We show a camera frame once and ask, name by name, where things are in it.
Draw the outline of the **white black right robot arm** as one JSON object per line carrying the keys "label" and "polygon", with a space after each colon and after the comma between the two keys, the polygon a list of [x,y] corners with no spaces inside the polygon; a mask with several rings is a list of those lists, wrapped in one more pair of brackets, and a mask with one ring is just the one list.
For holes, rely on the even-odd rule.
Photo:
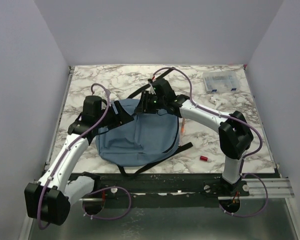
{"label": "white black right robot arm", "polygon": [[209,107],[195,104],[187,95],[177,95],[169,82],[163,78],[148,83],[129,95],[132,99],[141,95],[135,109],[137,114],[155,114],[166,110],[168,114],[195,121],[218,133],[220,149],[225,155],[220,191],[231,196],[238,190],[243,158],[254,139],[244,115],[218,112]]}

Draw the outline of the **blue fabric backpack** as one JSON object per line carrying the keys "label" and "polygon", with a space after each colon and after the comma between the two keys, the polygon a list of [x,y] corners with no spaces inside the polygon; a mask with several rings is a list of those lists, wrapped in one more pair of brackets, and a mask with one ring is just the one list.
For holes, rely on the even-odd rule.
{"label": "blue fabric backpack", "polygon": [[[165,71],[157,80],[165,79],[170,72]],[[103,127],[95,138],[99,156],[116,165],[120,173],[128,178],[134,178],[193,147],[191,142],[180,145],[177,116],[164,109],[155,114],[135,114],[140,97],[139,94],[133,98],[118,100],[125,111],[134,117],[133,121],[111,130]]]}

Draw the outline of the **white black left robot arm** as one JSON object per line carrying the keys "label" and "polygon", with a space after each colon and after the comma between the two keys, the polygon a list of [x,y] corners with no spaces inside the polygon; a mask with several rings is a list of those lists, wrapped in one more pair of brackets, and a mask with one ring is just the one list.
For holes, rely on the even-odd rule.
{"label": "white black left robot arm", "polygon": [[69,126],[65,143],[52,165],[36,183],[25,187],[27,215],[37,220],[40,229],[45,229],[42,222],[62,225],[71,206],[82,197],[104,195],[98,175],[83,172],[73,176],[72,172],[100,128],[112,130],[133,119],[117,100],[110,102],[95,95],[85,98],[82,112]]}

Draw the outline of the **red cap glue stick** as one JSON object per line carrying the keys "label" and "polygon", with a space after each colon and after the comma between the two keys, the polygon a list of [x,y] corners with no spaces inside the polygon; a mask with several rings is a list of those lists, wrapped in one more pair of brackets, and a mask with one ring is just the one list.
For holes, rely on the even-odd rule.
{"label": "red cap glue stick", "polygon": [[203,156],[203,155],[201,155],[201,156],[199,157],[199,159],[200,159],[201,161],[203,161],[203,162],[211,162],[211,159],[210,159],[209,157],[206,157],[206,156]]}

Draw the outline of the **orange pencil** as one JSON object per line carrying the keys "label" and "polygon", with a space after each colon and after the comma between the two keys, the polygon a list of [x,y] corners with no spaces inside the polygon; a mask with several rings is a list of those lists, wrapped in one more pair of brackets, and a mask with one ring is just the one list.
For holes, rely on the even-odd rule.
{"label": "orange pencil", "polygon": [[186,119],[182,118],[181,129],[180,129],[181,135],[183,135],[185,133],[185,125],[186,125]]}

